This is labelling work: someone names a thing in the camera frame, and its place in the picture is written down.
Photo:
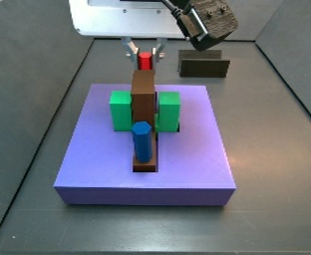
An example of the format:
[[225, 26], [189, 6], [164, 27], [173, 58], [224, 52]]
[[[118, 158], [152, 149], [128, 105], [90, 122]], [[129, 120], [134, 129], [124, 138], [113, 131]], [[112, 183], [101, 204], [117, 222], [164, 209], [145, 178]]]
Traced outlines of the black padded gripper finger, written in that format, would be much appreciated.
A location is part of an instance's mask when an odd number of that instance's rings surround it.
[[156, 63], [162, 59], [164, 57], [164, 46], [166, 43], [166, 38], [157, 38], [154, 47], [152, 48], [152, 60], [153, 60], [153, 67], [156, 67]]

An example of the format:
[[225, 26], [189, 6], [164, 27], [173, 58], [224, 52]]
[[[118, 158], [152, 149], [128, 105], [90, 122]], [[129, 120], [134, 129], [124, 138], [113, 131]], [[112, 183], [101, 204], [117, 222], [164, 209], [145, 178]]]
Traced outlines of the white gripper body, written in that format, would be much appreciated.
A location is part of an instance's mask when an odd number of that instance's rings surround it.
[[82, 36], [182, 38], [158, 1], [69, 0], [69, 7], [74, 29]]

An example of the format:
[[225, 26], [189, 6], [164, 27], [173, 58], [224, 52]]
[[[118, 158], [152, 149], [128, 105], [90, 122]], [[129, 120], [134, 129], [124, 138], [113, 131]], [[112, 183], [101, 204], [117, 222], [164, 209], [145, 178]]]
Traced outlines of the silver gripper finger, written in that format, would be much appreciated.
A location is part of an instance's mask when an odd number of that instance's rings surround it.
[[138, 47], [136, 46], [130, 37], [121, 38], [121, 44], [126, 51], [126, 57], [130, 59], [132, 62], [137, 61], [138, 57]]

